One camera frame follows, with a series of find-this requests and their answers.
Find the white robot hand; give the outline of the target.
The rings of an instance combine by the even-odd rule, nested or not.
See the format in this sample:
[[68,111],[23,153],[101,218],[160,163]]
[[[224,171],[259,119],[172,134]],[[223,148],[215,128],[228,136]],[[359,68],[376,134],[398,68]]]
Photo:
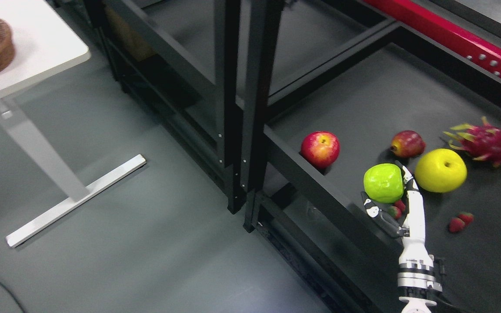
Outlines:
[[404,221],[404,227],[380,205],[376,204],[366,192],[361,193],[364,211],[371,220],[383,230],[390,238],[402,238],[403,251],[401,253],[401,263],[417,263],[422,266],[432,266],[434,264],[425,247],[426,222],[423,196],[419,186],[410,170],[395,161],[395,165],[401,170],[402,185],[404,192],[407,192],[409,201],[409,213]]

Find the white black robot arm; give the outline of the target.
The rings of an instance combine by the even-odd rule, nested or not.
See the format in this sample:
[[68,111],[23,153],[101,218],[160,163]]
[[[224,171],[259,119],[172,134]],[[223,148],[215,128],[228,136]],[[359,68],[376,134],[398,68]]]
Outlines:
[[[428,313],[437,305],[443,291],[438,282],[434,257],[425,247],[426,220],[424,199],[409,169],[400,162],[381,163],[364,173],[363,206],[370,219],[391,238],[400,238],[398,257],[398,299],[405,304],[404,313]],[[402,223],[384,205],[406,197],[406,214]]]

